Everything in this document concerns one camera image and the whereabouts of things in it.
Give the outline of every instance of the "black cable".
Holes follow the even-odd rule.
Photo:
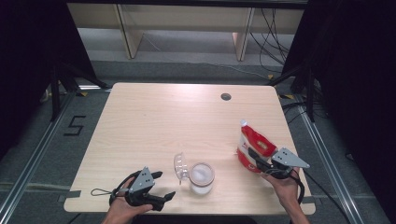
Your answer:
[[[308,176],[325,194],[326,196],[335,204],[335,206],[338,208],[338,210],[341,212],[341,214],[344,216],[346,219],[346,222],[350,224],[349,218],[347,218],[347,214],[344,212],[344,210],[341,208],[341,206],[335,201],[335,199],[326,191],[325,188],[323,188],[315,179],[312,177],[306,170],[304,170],[304,173],[306,176]]]
[[[267,54],[268,54],[268,56],[270,56],[274,61],[276,61],[277,63],[280,63],[280,64],[284,64],[282,61],[280,61],[274,54],[272,54],[270,51],[268,51],[268,49],[266,49],[265,47],[264,47],[264,44],[260,44],[259,43],[259,41],[257,41],[257,39],[256,39],[256,37],[254,37],[254,35],[253,35],[253,33],[250,33],[250,35],[251,35],[251,37],[253,37],[253,39],[254,39],[254,41],[257,43],[257,45],[259,45],[259,47],[261,48],[261,50],[260,50],[260,63],[262,63],[262,59],[261,59],[261,56],[262,56],[262,52],[264,51],[264,52],[266,52]]]
[[[282,109],[287,109],[287,108],[291,108],[291,107],[294,107],[294,106],[297,106],[297,105],[305,105],[305,104],[306,104],[306,102],[291,103],[291,104],[288,104],[288,105],[282,105]]]
[[[303,113],[306,113],[306,110],[301,112],[300,114],[296,115],[293,119],[291,119],[290,121],[288,121],[288,124],[291,124],[295,119],[297,119],[299,116],[301,116]]]
[[[269,34],[271,34],[271,36],[273,37],[273,39],[274,39],[275,42],[277,43],[277,45],[278,45],[278,48],[277,48],[277,49],[281,50],[281,53],[280,53],[280,54],[284,56],[284,54],[283,54],[283,49],[285,49],[287,52],[289,52],[289,49],[287,49],[286,47],[284,47],[282,44],[279,43],[279,40],[278,40],[278,38],[277,38],[277,34],[274,35],[274,32],[272,31],[272,26],[273,26],[273,24],[274,24],[274,27],[276,27],[276,23],[275,23],[275,14],[276,14],[276,11],[273,9],[273,21],[272,21],[272,24],[270,25],[269,22],[268,22],[268,20],[267,20],[267,18],[265,17],[264,11],[263,11],[263,9],[262,9],[262,16],[264,17],[265,22],[267,23],[267,26],[268,26],[268,29],[269,29]]]
[[[96,190],[100,190],[100,191],[102,191],[104,193],[94,194],[93,192],[96,191]],[[111,194],[111,193],[112,193],[111,191],[108,191],[108,190],[105,190],[105,189],[93,189],[93,190],[91,190],[91,196],[101,196],[101,195],[107,195],[107,194]]]
[[[298,196],[297,202],[298,202],[298,204],[301,204],[301,202],[303,201],[304,195],[305,195],[305,186],[304,186],[303,182],[301,182],[300,178],[296,178],[292,175],[290,176],[290,178],[293,179],[297,183],[297,185],[300,187],[300,195]]]
[[[81,213],[78,213],[75,217],[73,217],[72,219],[70,219],[70,221],[68,221],[67,224],[73,223],[80,215],[81,215]]]
[[[275,31],[274,39],[276,40],[276,43],[277,43],[277,45],[278,45],[278,47],[279,47],[279,53],[280,53],[280,55],[282,56],[283,61],[285,62],[285,61],[286,61],[286,56],[285,56],[283,50],[281,49],[281,47],[280,47],[281,44],[279,43],[279,39],[277,38],[276,23],[275,23],[276,9],[273,8],[272,11],[273,11],[273,21],[274,21],[274,31]]]

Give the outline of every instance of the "metal frame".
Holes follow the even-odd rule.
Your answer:
[[[304,100],[301,95],[295,95],[296,101],[298,103],[302,103]],[[329,150],[326,148],[317,126],[314,122],[311,122],[308,115],[306,115],[304,107],[299,106],[299,111],[302,114],[302,118],[305,124],[306,129],[312,137],[312,140],[315,144],[315,147],[318,151],[318,154],[323,162],[324,168],[329,175],[330,180],[332,181],[332,185],[337,193],[341,205],[343,205],[344,210],[346,211],[346,215],[351,223],[361,224],[364,223],[361,213],[359,212],[358,206],[355,203],[355,200],[352,198],[349,190],[347,189],[347,185],[345,184],[343,178],[341,177],[338,169],[332,160],[332,156],[329,153]]]

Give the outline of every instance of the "cable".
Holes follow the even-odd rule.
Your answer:
[[[291,124],[295,119],[297,119],[299,116],[301,116],[303,113],[306,113],[306,110],[301,112],[300,114],[298,114],[297,116],[295,116],[293,119],[291,119],[290,121],[288,121],[288,124]]]
[[[104,193],[94,194],[93,192],[96,191],[96,190],[100,190],[100,191],[102,191]],[[93,190],[91,190],[91,196],[101,196],[101,195],[107,195],[107,194],[111,194],[111,193],[112,193],[111,191],[108,191],[108,190],[105,190],[105,189],[93,189]]]
[[[80,215],[81,215],[81,213],[78,213],[75,217],[73,217],[72,219],[70,219],[70,221],[68,221],[67,224],[73,223]]]
[[[259,45],[259,47],[261,48],[261,51],[260,51],[260,64],[262,65],[262,51],[265,51],[267,54],[268,54],[268,56],[269,57],[271,57],[274,61],[276,61],[277,63],[280,63],[280,64],[284,64],[282,61],[280,61],[274,54],[272,54],[270,51],[268,51],[268,49],[266,49],[265,47],[264,47],[264,45],[265,45],[265,42],[264,42],[264,44],[260,44],[259,43],[259,41],[257,41],[257,39],[256,39],[256,37],[254,37],[254,35],[253,35],[253,33],[250,33],[250,35],[251,35],[251,37],[253,37],[253,39],[254,39],[254,41],[257,43],[257,45]]]
[[[160,48],[158,48],[154,43],[152,43],[152,41],[151,41],[145,34],[143,34],[143,37],[144,37],[145,39],[147,39],[147,41],[150,43],[150,45],[151,45],[152,47],[154,47],[154,48],[155,48],[156,50],[158,50],[159,52],[163,52],[163,51],[162,51]],[[165,56],[163,56],[163,57],[164,57],[165,59],[167,59],[167,60],[172,61],[172,62],[177,62],[177,63],[192,63],[192,62],[188,62],[188,61],[184,61],[184,60],[175,60],[175,59],[171,59],[171,58],[165,57]],[[241,69],[238,69],[238,68],[229,66],[229,65],[223,65],[223,64],[218,64],[218,63],[192,63],[192,64],[209,64],[209,65],[214,65],[214,66],[218,66],[218,67],[231,68],[231,69],[233,69],[233,70],[235,70],[235,71],[238,71],[238,72],[241,72],[241,73],[246,73],[246,74],[250,74],[250,75],[259,76],[259,77],[265,78],[266,80],[269,80],[268,77],[265,77],[265,76],[263,76],[263,75],[261,75],[261,74],[252,73],[252,72],[248,72],[248,71],[244,71],[244,70],[241,70]]]
[[[350,224],[349,219],[347,218],[347,214],[344,212],[344,210],[341,208],[341,206],[335,201],[335,199],[329,194],[329,192],[326,191],[325,188],[323,188],[315,179],[312,177],[306,170],[304,170],[304,173],[327,195],[327,197],[335,204],[335,206],[338,208],[338,210],[341,212],[343,217],[346,219],[346,222]]]
[[[271,36],[273,37],[273,39],[275,40],[275,42],[278,45],[278,48],[276,48],[276,47],[274,47],[274,48],[279,50],[279,53],[282,56],[282,59],[285,61],[286,60],[286,56],[285,56],[284,52],[286,51],[288,53],[289,49],[287,49],[286,47],[284,47],[282,44],[279,43],[279,40],[277,38],[277,31],[276,31],[275,14],[276,14],[276,10],[273,9],[273,16],[272,16],[273,20],[272,20],[271,25],[270,25],[268,20],[267,20],[267,18],[265,17],[265,14],[264,14],[264,11],[263,11],[263,8],[262,8],[262,16],[264,17],[265,22],[267,23],[269,34],[271,34]]]

